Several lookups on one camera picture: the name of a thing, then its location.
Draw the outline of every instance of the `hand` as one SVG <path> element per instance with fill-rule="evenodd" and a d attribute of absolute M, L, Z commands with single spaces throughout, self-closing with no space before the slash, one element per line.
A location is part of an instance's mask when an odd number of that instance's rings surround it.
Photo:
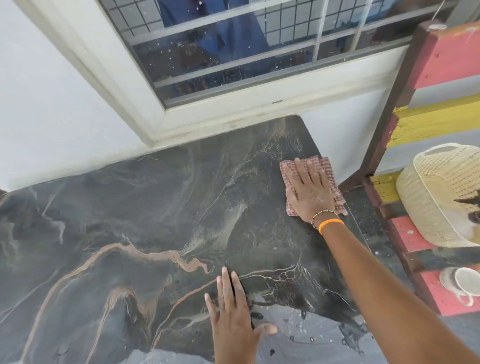
<path fill-rule="evenodd" d="M 317 212 L 322 210 L 334 211 L 335 203 L 326 173 L 322 170 L 320 176 L 318 176 L 310 160 L 307 160 L 308 170 L 303 167 L 298 158 L 295 158 L 295 164 L 300 177 L 297 177 L 287 165 L 284 165 L 285 173 L 295 189 L 294 191 L 288 187 L 286 189 L 287 199 L 295 212 L 303 221 L 310 223 Z M 322 220 L 328 218 L 337 218 L 337 215 L 322 213 L 315 218 L 313 223 L 318 227 Z"/>
<path fill-rule="evenodd" d="M 235 272 L 231 276 L 235 296 L 226 267 L 222 268 L 222 276 L 216 278 L 220 312 L 215 309 L 210 295 L 205 293 L 212 323 L 215 363 L 254 364 L 260 339 L 266 334 L 276 334 L 277 328 L 272 324 L 261 324 L 252 330 L 247 298 L 240 279 Z"/>

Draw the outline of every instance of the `woven basket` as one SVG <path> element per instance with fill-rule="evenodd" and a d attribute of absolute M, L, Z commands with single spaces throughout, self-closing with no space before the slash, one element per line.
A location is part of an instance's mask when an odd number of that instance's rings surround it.
<path fill-rule="evenodd" d="M 396 188 L 425 240 L 445 247 L 479 245 L 478 234 L 469 232 L 478 233 L 480 225 L 468 214 L 480 207 L 454 200 L 477 196 L 480 148 L 447 143 L 419 153 L 398 177 Z"/>

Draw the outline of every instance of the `red checkered cloth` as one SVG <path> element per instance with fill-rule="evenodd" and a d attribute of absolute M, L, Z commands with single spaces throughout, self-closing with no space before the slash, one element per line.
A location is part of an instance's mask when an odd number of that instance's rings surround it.
<path fill-rule="evenodd" d="M 347 210 L 343 207 L 343 204 L 345 203 L 345 199 L 343 198 L 342 194 L 340 193 L 340 190 L 338 189 L 338 186 L 336 185 L 335 178 L 333 177 L 333 171 L 332 171 L 332 166 L 330 165 L 330 161 L 328 160 L 327 157 L 320 158 L 318 156 L 306 158 L 306 159 L 301 159 L 300 161 L 302 162 L 303 166 L 305 169 L 307 169 L 307 160 L 311 160 L 313 162 L 313 166 L 315 167 L 315 171 L 320 175 L 320 171 L 324 170 L 327 178 L 328 178 L 328 184 L 330 185 L 330 189 L 332 190 L 333 193 L 333 200 L 335 202 L 335 212 L 337 214 L 342 214 L 342 215 L 347 215 Z M 280 162 L 280 171 L 282 172 L 282 178 L 283 182 L 285 183 L 286 187 L 290 187 L 292 190 L 295 190 L 292 187 L 292 183 L 288 179 L 287 175 L 285 174 L 285 171 L 283 169 L 283 166 L 287 165 L 290 167 L 292 172 L 296 176 L 300 176 L 297 166 L 295 165 L 295 162 L 293 160 L 283 160 Z M 293 209 L 292 205 L 290 202 L 287 200 L 287 215 L 289 216 L 298 216 L 298 214 L 295 212 Z"/>

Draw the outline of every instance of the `mug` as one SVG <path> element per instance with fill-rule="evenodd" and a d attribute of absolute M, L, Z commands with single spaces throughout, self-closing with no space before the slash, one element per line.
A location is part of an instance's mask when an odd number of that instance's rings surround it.
<path fill-rule="evenodd" d="M 449 267 L 440 273 L 440 282 L 443 287 L 452 292 L 465 306 L 473 306 L 473 297 L 480 296 L 480 273 L 474 269 Z"/>

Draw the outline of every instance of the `wall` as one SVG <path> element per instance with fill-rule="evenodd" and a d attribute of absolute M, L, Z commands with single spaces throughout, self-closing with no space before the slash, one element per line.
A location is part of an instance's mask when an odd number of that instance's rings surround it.
<path fill-rule="evenodd" d="M 338 183 L 360 167 L 388 93 L 389 88 L 300 114 L 320 153 L 329 157 Z M 480 93 L 480 75 L 419 89 L 409 107 L 416 108 L 477 93 Z M 388 148 L 377 174 L 400 170 L 417 153 L 450 142 L 480 146 L 480 129 Z"/>
<path fill-rule="evenodd" d="M 0 3 L 0 49 L 0 189 L 148 150 L 12 0 Z"/>

